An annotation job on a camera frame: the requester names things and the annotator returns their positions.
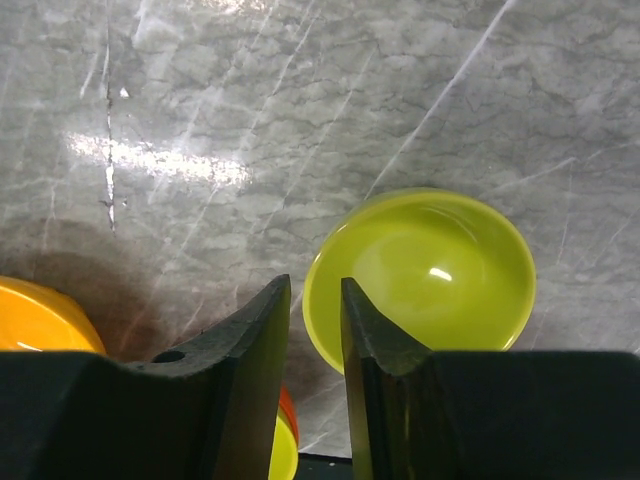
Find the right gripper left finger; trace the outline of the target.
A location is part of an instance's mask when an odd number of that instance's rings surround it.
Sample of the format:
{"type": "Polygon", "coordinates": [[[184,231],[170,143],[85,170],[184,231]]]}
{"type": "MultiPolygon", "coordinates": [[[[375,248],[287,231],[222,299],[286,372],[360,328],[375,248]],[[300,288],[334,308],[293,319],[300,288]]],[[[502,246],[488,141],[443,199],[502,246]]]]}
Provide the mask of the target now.
{"type": "Polygon", "coordinates": [[[1,349],[5,479],[264,479],[290,280],[146,362],[1,349]]]}

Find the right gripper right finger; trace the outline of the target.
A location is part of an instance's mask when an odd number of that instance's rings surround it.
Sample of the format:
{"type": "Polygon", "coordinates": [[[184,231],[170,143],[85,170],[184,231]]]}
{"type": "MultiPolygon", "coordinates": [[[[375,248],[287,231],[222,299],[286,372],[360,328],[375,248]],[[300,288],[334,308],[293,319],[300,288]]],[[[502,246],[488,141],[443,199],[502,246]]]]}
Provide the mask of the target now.
{"type": "Polygon", "coordinates": [[[433,351],[341,283],[358,479],[635,479],[639,359],[433,351]]]}

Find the large orange bowl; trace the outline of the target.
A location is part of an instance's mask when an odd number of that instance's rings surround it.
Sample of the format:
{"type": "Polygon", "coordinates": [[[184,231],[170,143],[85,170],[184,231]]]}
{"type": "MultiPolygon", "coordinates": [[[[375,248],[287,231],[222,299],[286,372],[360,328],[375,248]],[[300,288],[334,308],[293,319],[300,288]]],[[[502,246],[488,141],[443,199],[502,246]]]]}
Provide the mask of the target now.
{"type": "Polygon", "coordinates": [[[7,276],[1,278],[1,349],[106,353],[75,300],[55,289],[7,276]]]}

